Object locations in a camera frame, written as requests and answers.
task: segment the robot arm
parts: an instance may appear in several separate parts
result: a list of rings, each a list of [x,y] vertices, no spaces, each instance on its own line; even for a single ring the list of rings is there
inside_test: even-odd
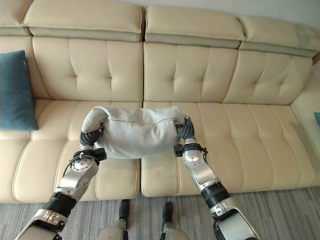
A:
[[[191,119],[177,127],[184,145],[174,146],[174,155],[182,157],[193,183],[201,193],[214,220],[214,234],[218,240],[259,240],[259,236],[240,211],[234,199],[221,183],[217,174],[207,164],[207,150],[197,143]]]
[[[68,164],[70,171],[65,174],[50,200],[39,209],[15,240],[61,240],[59,233],[64,229],[68,217],[88,189],[91,179],[97,174],[99,162],[106,159],[103,148],[94,149],[103,128],[81,132],[81,151],[73,155]]]

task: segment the beige leather sofa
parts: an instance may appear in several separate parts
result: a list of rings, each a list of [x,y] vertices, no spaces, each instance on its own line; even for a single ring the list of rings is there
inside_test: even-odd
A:
[[[0,129],[0,202],[45,202],[97,105],[190,115],[230,192],[320,184],[320,35],[286,21],[104,0],[1,0],[0,53],[26,51],[39,130]],[[197,194],[180,158],[101,162],[82,200]]]

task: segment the teal cushion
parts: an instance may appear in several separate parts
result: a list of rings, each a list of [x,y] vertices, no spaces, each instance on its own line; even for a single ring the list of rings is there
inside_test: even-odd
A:
[[[316,122],[318,123],[319,127],[320,127],[320,112],[315,112],[314,113],[314,117]]]
[[[0,127],[38,129],[24,50],[0,54]]]

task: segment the gray fabric bag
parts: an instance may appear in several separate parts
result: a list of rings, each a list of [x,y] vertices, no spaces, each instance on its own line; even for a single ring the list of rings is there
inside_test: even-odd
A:
[[[108,157],[139,159],[173,151],[180,138],[176,126],[185,124],[185,117],[176,106],[132,111],[117,107],[94,107],[82,125],[84,133],[104,125],[103,136],[95,143]]]

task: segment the floor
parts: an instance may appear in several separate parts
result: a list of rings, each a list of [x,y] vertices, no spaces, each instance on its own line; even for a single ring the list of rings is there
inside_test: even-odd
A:
[[[233,194],[262,240],[320,240],[320,186]],[[173,221],[190,240],[215,240],[213,220],[199,195],[139,197],[130,201],[129,239],[158,240],[162,208],[174,206]],[[94,240],[118,217],[119,200],[80,202],[61,236]],[[12,240],[41,203],[0,204],[0,239]]]

